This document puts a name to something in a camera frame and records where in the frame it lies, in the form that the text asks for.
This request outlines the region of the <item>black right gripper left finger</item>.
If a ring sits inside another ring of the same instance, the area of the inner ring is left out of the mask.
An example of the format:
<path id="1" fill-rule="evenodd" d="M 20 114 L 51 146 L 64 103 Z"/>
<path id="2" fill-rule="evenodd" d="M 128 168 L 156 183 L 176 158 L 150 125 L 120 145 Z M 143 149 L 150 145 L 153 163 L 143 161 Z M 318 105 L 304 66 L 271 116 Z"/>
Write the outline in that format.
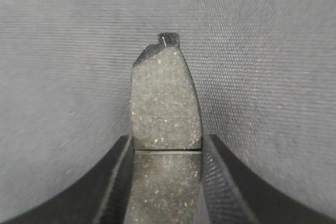
<path id="1" fill-rule="evenodd" d="M 130 197 L 134 148 L 121 136 L 73 185 L 7 223 L 123 223 Z"/>

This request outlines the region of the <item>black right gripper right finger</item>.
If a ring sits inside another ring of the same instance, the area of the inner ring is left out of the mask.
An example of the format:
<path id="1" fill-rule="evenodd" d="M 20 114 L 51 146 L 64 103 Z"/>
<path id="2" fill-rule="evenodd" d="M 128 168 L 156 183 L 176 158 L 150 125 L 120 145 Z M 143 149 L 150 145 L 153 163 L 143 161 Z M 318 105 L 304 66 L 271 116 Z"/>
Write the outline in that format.
<path id="1" fill-rule="evenodd" d="M 202 148 L 203 223 L 335 223 L 264 181 L 216 135 Z"/>

